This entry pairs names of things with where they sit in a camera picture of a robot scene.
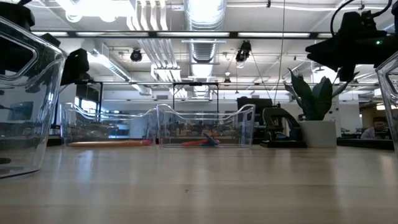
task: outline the black stand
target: black stand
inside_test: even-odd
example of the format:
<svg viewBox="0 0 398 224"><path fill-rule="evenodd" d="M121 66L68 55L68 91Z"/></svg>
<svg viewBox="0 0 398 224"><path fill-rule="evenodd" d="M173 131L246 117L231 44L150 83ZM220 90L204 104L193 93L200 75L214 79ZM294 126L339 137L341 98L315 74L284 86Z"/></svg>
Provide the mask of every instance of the black stand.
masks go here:
<svg viewBox="0 0 398 224"><path fill-rule="evenodd" d="M262 147L277 147L277 148L305 148L307 144L303 141L301 127L293 116L282 108L264 108L262 111L262 118L266 125L266 131L269 133L270 140L260 143ZM274 126L273 120L282 120L285 118L289 124L290 133L286 140L277 139L277 129Z"/></svg>

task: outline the person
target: person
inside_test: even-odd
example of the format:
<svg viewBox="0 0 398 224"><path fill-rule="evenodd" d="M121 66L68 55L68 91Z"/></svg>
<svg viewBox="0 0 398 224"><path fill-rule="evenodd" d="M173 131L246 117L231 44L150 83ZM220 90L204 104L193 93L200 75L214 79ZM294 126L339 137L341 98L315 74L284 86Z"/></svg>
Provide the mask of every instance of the person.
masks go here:
<svg viewBox="0 0 398 224"><path fill-rule="evenodd" d="M362 133L361 139L385 139L388 133L386 117L373 118L373 127L368 128Z"/></svg>

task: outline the window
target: window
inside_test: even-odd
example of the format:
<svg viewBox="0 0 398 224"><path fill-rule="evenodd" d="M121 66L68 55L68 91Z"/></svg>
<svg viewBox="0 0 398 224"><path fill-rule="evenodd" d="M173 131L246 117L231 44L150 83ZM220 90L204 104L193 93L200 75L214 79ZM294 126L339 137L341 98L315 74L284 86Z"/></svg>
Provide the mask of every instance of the window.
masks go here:
<svg viewBox="0 0 398 224"><path fill-rule="evenodd" d="M97 103L89 100L81 100L81 108L89 113L96 113Z"/></svg>
<svg viewBox="0 0 398 224"><path fill-rule="evenodd" d="M79 97L75 97L75 104L77 106L80 106L80 98Z"/></svg>

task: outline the white plant pot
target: white plant pot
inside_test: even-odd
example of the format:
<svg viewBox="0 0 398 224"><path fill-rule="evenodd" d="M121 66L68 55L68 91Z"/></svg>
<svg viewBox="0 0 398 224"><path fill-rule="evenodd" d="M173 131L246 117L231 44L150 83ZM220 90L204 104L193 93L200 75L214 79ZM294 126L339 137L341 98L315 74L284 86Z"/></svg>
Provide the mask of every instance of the white plant pot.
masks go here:
<svg viewBox="0 0 398 224"><path fill-rule="evenodd" d="M301 121L301 132L308 147L336 147L334 121Z"/></svg>

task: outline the clear plastic container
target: clear plastic container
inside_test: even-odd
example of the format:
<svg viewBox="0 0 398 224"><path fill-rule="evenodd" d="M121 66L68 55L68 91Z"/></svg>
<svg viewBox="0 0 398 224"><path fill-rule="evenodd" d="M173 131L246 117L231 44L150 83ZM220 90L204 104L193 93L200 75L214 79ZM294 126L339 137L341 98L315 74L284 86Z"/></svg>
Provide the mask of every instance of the clear plastic container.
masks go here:
<svg viewBox="0 0 398 224"><path fill-rule="evenodd" d="M389 129L398 153L398 52L382 63L376 72L386 107Z"/></svg>
<svg viewBox="0 0 398 224"><path fill-rule="evenodd" d="M252 146L255 105L234 113L179 113L169 105L157 105L161 147Z"/></svg>
<svg viewBox="0 0 398 224"><path fill-rule="evenodd" d="M0 17L0 179L40 169L67 58Z"/></svg>
<svg viewBox="0 0 398 224"><path fill-rule="evenodd" d="M62 104L61 138L68 147L151 146L157 132L156 109L138 115L87 113Z"/></svg>

